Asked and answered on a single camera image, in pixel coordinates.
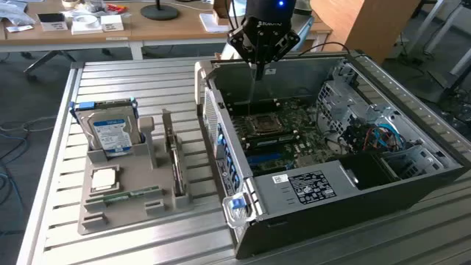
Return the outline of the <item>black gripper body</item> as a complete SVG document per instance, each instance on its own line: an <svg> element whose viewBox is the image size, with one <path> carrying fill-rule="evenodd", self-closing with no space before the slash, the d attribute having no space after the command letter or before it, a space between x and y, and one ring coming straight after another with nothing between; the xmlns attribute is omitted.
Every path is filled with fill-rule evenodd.
<svg viewBox="0 0 471 265"><path fill-rule="evenodd" d="M285 35L291 32L291 17L297 1L259 0L247 1L242 30L249 37L263 34Z"/></svg>

